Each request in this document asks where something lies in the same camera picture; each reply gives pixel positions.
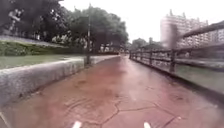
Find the walkway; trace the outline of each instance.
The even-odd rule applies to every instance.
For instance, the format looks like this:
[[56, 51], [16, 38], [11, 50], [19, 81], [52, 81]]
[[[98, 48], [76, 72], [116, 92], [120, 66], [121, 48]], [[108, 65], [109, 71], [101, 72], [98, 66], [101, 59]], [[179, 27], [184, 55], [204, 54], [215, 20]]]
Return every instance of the walkway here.
[[224, 128], [202, 96], [127, 58], [114, 58], [4, 108], [13, 128]]

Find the tall building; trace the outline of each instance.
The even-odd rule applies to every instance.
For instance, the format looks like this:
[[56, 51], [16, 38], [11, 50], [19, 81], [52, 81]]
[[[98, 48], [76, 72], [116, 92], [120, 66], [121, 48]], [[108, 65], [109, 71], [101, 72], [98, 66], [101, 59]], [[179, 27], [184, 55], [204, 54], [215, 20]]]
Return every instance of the tall building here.
[[224, 43], [224, 29], [211, 32], [212, 43]]
[[[166, 41], [167, 37], [167, 27], [168, 24], [177, 25], [180, 34], [184, 34], [191, 30], [204, 27], [208, 25], [208, 21], [201, 22], [199, 18], [197, 19], [187, 19], [185, 13], [183, 15], [174, 15], [172, 10], [170, 14], [161, 21], [161, 41]], [[182, 39], [178, 42], [178, 47], [204, 45], [210, 42], [210, 33], [200, 34], [186, 39]]]

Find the bush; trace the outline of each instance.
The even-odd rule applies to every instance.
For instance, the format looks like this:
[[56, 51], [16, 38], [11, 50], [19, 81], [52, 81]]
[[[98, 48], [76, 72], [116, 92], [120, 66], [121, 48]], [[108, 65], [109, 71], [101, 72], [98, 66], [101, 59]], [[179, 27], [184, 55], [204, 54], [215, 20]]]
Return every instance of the bush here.
[[32, 44], [21, 44], [21, 43], [0, 41], [0, 55], [2, 56], [69, 54], [69, 53], [72, 53], [71, 48], [39, 46]]

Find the concrete wall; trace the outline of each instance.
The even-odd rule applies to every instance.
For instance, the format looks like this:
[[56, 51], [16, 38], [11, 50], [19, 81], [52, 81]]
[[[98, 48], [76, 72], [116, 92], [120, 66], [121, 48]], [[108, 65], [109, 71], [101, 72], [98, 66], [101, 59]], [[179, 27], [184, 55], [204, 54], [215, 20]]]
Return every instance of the concrete wall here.
[[0, 106], [83, 68], [83, 59], [69, 59], [0, 70]]

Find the overcast sky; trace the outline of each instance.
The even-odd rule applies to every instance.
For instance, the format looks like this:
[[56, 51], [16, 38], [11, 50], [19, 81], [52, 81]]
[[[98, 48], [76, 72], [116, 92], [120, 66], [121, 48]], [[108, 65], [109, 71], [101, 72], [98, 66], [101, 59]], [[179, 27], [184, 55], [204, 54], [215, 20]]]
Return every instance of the overcast sky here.
[[199, 17], [209, 23], [224, 20], [223, 0], [64, 0], [61, 5], [73, 11], [86, 9], [89, 3], [115, 13], [126, 22], [129, 40], [149, 37], [160, 40], [160, 20], [172, 9], [174, 14], [185, 12], [187, 18]]

